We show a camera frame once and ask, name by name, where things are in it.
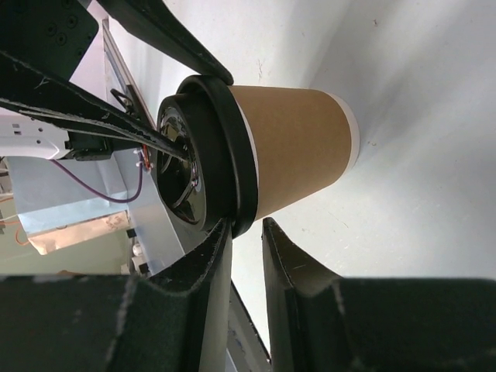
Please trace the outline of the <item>single brown paper cup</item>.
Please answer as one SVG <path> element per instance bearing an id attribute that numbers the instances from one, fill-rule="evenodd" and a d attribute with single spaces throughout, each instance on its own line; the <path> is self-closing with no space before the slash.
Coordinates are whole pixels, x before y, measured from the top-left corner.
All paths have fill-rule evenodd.
<path id="1" fill-rule="evenodd" d="M 257 155 L 262 219 L 330 186 L 355 164 L 360 131 L 339 96 L 302 88 L 233 86 Z"/>

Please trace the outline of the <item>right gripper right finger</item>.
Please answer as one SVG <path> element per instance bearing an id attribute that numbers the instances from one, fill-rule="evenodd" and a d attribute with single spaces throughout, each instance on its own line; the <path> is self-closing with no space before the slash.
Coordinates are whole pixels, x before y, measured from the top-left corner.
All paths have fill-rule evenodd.
<path id="1" fill-rule="evenodd" d="M 493 371 L 495 282 L 334 273 L 263 221 L 275 371 Z"/>

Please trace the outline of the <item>black plastic cup lid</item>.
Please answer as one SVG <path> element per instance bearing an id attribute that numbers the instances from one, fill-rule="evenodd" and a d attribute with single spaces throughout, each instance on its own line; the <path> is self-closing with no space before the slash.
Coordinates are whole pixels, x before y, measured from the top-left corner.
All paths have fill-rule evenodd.
<path id="1" fill-rule="evenodd" d="M 187 154 L 185 160 L 156 155 L 153 179 L 169 213 L 193 231 L 209 231 L 227 218 L 233 237 L 245 233 L 257 213 L 257 165 L 229 86 L 217 77 L 187 77 L 161 102 L 157 123 Z"/>

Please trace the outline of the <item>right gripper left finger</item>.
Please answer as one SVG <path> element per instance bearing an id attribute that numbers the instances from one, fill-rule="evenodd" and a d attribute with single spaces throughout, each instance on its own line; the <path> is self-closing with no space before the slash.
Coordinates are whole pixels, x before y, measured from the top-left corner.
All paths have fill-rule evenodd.
<path id="1" fill-rule="evenodd" d="M 1 279 L 3 371 L 222 371 L 231 223 L 152 277 Z"/>

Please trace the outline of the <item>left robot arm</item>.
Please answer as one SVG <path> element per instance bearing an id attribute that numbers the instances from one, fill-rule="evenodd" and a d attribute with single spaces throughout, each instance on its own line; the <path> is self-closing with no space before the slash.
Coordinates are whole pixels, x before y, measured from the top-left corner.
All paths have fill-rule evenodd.
<path id="1" fill-rule="evenodd" d="M 233 84 L 230 72 L 162 1 L 102 1 L 128 33 L 199 74 Z M 98 22 L 79 1 L 1 3 L 1 106 L 73 133 L 186 153 L 150 125 L 70 79 L 94 41 Z"/>

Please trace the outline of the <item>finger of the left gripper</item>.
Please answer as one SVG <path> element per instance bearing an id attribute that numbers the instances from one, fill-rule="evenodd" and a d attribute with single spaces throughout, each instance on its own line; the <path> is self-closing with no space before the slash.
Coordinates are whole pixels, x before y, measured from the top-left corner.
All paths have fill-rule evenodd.
<path id="1" fill-rule="evenodd" d="M 1 52 L 1 107 L 56 125 L 69 122 L 67 130 L 108 136 L 144 144 L 177 159 L 188 153 L 150 126 L 109 103 L 23 60 Z"/>
<path id="2" fill-rule="evenodd" d="M 226 84 L 232 74 L 160 0 L 101 0 L 99 4 L 128 33 L 193 71 Z"/>

